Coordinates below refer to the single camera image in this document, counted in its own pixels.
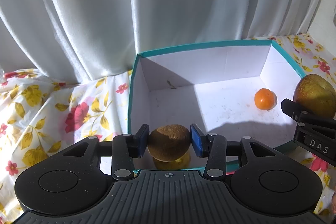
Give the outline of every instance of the apple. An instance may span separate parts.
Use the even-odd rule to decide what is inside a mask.
[[[336,91],[319,75],[302,78],[295,88],[293,101],[321,117],[333,118],[336,113]]]

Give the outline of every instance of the metal screw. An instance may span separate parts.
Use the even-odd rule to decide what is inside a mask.
[[[222,176],[224,173],[222,170],[219,169],[210,169],[207,171],[208,176],[212,177],[212,178],[217,178]]]
[[[118,169],[116,172],[114,172],[114,175],[119,178],[128,177],[130,174],[131,172],[127,169]]]

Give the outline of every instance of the kiwi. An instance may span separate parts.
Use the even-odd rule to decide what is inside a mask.
[[[184,126],[171,124],[159,127],[148,137],[147,147],[153,158],[171,162],[182,157],[190,146],[190,132]]]

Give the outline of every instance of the orange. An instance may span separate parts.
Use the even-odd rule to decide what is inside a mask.
[[[260,89],[254,95],[255,106],[261,110],[270,110],[275,106],[275,94],[268,89]]]

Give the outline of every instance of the ribbed black surface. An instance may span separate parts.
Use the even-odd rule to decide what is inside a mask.
[[[116,182],[97,206],[78,215],[54,218],[23,214],[21,224],[322,224],[313,213],[270,217],[238,203],[222,182],[202,178],[198,171],[145,171],[133,180]]]

